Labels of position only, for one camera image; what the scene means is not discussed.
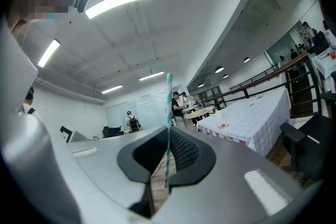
green striped straw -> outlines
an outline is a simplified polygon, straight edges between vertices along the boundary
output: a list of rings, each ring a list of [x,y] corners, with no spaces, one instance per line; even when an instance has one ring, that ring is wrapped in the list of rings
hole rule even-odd
[[[167,129],[168,129],[168,143],[166,151],[166,169],[164,172],[164,187],[168,188],[169,180],[169,162],[170,162],[170,127],[172,126],[172,79],[171,73],[167,74]]]

black shirt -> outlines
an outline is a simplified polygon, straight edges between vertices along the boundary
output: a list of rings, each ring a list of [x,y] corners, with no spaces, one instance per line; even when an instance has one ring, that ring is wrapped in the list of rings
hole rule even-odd
[[[290,55],[291,56],[291,58],[292,58],[292,60],[294,60],[295,58],[297,58],[299,55],[298,55],[298,53],[297,52],[292,52],[292,54]]]
[[[173,111],[173,115],[175,117],[183,117],[183,113],[182,110],[175,110],[174,106],[179,106],[179,104],[177,103],[177,100],[175,98],[172,99],[172,111]]]

white shirt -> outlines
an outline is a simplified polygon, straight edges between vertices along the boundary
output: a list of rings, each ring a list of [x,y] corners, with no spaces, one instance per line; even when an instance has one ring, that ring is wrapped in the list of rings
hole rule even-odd
[[[25,111],[25,114],[27,114],[29,109],[31,109],[31,106],[29,104],[23,103],[23,109]],[[37,113],[36,110],[32,113],[32,115],[38,120],[42,121],[41,116]]]
[[[127,116],[127,118],[126,118],[126,125],[128,126],[128,129],[129,129],[130,132],[132,131],[132,129],[131,129],[131,125],[130,125],[130,120],[131,120],[133,117],[134,117],[135,119],[137,119],[137,117],[135,117],[134,115],[129,115],[129,116]]]
[[[194,105],[192,100],[194,100],[193,96],[187,95],[187,97],[182,97],[183,99],[183,103],[185,103],[186,105],[189,105],[188,110],[192,110],[194,109]]]

checkered bedsheet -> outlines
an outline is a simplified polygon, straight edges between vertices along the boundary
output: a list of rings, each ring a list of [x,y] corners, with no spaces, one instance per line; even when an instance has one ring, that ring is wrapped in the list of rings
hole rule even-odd
[[[197,130],[233,140],[266,156],[279,137],[280,125],[288,122],[291,104],[286,88],[239,100],[222,110],[218,119],[211,115],[197,123]]]

railing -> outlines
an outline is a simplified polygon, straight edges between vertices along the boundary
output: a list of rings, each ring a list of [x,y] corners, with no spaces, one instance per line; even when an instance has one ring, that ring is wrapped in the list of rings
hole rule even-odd
[[[235,90],[235,89],[239,89],[240,87],[242,87],[242,86],[244,86],[244,85],[247,85],[247,84],[249,84],[250,82],[253,82],[253,81],[255,81],[255,80],[257,80],[257,79],[259,79],[259,78],[261,78],[261,77],[263,77],[263,76],[266,76],[267,74],[273,72],[274,70],[276,70],[276,69],[278,69],[278,68],[279,68],[279,65],[271,66],[270,68],[268,68],[268,69],[266,69],[265,71],[259,73],[258,75],[255,75],[254,77],[252,77],[252,78],[250,78],[250,79],[248,79],[248,80],[245,80],[245,81],[243,81],[242,83],[237,84],[237,85],[231,87],[230,90],[232,91],[232,90]]]
[[[281,73],[285,72],[286,73],[286,78],[288,77],[287,75],[287,70],[289,70],[290,68],[298,65],[299,63],[301,62],[304,62],[308,68],[308,72],[296,77],[296,78],[293,78],[291,80],[288,80],[282,84],[279,84],[277,86],[274,86],[274,87],[271,87],[269,89],[266,89],[266,90],[263,90],[263,91],[259,91],[259,92],[256,92],[256,93],[253,93],[253,94],[248,94],[247,90],[251,87],[255,87],[256,85],[259,85],[267,80],[270,80],[278,75],[280,75]],[[311,75],[311,79],[312,79],[312,82],[313,82],[313,85],[310,86],[310,87],[306,87],[304,89],[301,89],[301,90],[298,90],[296,92],[290,92],[290,88],[289,88],[289,84],[294,82],[294,81],[297,81],[298,79],[301,79],[301,78],[304,78],[308,75]],[[261,93],[264,93],[264,92],[268,92],[268,91],[271,91],[271,90],[274,90],[276,88],[280,88],[282,86],[285,86],[288,90],[288,93],[289,95],[293,95],[293,94],[297,94],[303,90],[308,90],[308,89],[313,89],[315,88],[315,91],[316,91],[316,98],[313,99],[313,100],[310,100],[308,102],[303,102],[303,103],[298,103],[298,104],[293,104],[292,103],[292,99],[290,99],[290,102],[291,102],[291,105],[292,106],[301,106],[301,105],[307,105],[307,104],[310,104],[310,103],[314,103],[314,102],[317,102],[318,104],[318,112],[315,112],[315,113],[310,113],[310,114],[307,114],[307,115],[300,115],[300,116],[291,116],[291,118],[300,118],[300,117],[304,117],[304,116],[311,116],[311,115],[314,115],[314,114],[321,114],[321,99],[320,99],[320,91],[319,91],[319,87],[318,87],[318,81],[317,81],[317,77],[315,75],[315,72],[314,72],[314,69],[313,69],[313,66],[312,66],[312,63],[310,61],[310,59],[308,58],[308,54],[305,53],[305,54],[301,54],[299,57],[295,58],[294,60],[292,60],[291,62],[287,63],[286,65],[266,74],[265,76],[262,76],[261,78],[257,79],[257,80],[254,80],[254,81],[251,81],[250,83],[244,85],[244,86],[241,86],[237,89],[234,89],[232,91],[229,91],[229,92],[225,92],[223,94],[220,94],[218,96],[216,96],[215,98],[210,98],[210,99],[207,99],[205,100],[204,102],[211,102],[211,101],[215,101],[215,106],[218,110],[220,110],[220,104],[225,102],[232,102],[232,101],[236,101],[236,100],[240,100],[240,99],[245,99],[245,98],[250,98],[252,96],[255,96],[255,95],[258,95],[258,94],[261,94]],[[217,98],[220,98],[220,97],[225,97],[225,96],[228,96],[230,94],[234,94],[234,93],[237,93],[237,92],[243,92],[245,96],[243,97],[239,97],[239,98],[234,98],[234,99],[230,99],[230,100],[225,100],[225,101],[221,101],[221,102],[217,102]]]

